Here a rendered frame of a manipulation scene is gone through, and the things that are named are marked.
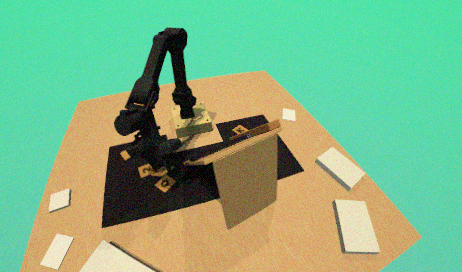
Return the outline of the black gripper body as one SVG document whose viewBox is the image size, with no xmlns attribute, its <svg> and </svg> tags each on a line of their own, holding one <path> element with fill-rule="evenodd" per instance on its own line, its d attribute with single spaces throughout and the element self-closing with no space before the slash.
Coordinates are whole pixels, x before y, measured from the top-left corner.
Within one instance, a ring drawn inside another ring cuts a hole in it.
<svg viewBox="0 0 462 272">
<path fill-rule="evenodd" d="M 146 150 L 144 154 L 148 153 L 151 150 L 159 150 L 161 153 L 170 154 L 176 151 L 177 149 L 179 149 L 180 147 L 182 147 L 182 142 L 178 138 L 168 139 L 168 141 L 164 142 L 165 140 L 164 138 L 160 137 L 158 129 L 161 129 L 161 128 L 160 128 L 160 125 L 157 126 L 157 123 L 156 123 L 148 127 L 141 128 L 139 130 L 140 132 L 137 133 L 138 136 L 142 137 L 141 133 L 145 132 L 148 135 L 148 137 L 151 139 L 154 145 L 154 147 L 148 148 L 148 150 Z"/>
</svg>

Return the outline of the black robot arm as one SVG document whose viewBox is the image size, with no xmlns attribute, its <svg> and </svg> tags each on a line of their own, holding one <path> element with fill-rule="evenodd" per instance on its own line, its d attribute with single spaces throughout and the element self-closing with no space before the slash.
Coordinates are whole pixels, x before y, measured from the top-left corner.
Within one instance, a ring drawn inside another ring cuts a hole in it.
<svg viewBox="0 0 462 272">
<path fill-rule="evenodd" d="M 175 105 L 180 106 L 182 119 L 195 117 L 193 107 L 197 98 L 186 83 L 184 49 L 187 46 L 187 33 L 183 28 L 167 27 L 153 36 L 153 45 L 140 78 L 125 105 L 126 110 L 120 110 L 120 116 L 114 121 L 115 130 L 122 136 L 127 136 L 141 128 L 156 124 L 152 109 L 159 99 L 159 76 L 167 51 L 171 54 L 175 90 L 172 92 Z M 136 103 L 136 104 L 134 104 Z M 140 105 L 137 105 L 140 104 Z M 144 105 L 144 106 L 142 106 Z M 148 148 L 154 147 L 151 139 L 144 132 L 134 135 L 134 142 L 125 151 L 131 159 L 140 158 Z"/>
</svg>

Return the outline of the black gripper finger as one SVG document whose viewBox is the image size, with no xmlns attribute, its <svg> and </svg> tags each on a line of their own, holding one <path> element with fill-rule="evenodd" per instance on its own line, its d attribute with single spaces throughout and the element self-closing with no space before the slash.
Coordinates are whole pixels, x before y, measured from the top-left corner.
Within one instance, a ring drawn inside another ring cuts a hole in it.
<svg viewBox="0 0 462 272">
<path fill-rule="evenodd" d="M 170 172 L 171 167 L 172 167 L 172 161 L 171 160 L 172 160 L 173 152 L 170 153 L 170 154 L 159 153 L 158 156 L 162 158 L 166 170 L 168 172 Z"/>
<path fill-rule="evenodd" d="M 158 161 L 157 161 L 157 155 L 156 155 L 156 150 L 151 150 L 148 153 L 142 155 L 143 159 L 145 159 L 152 167 L 154 171 L 158 170 Z"/>
</svg>

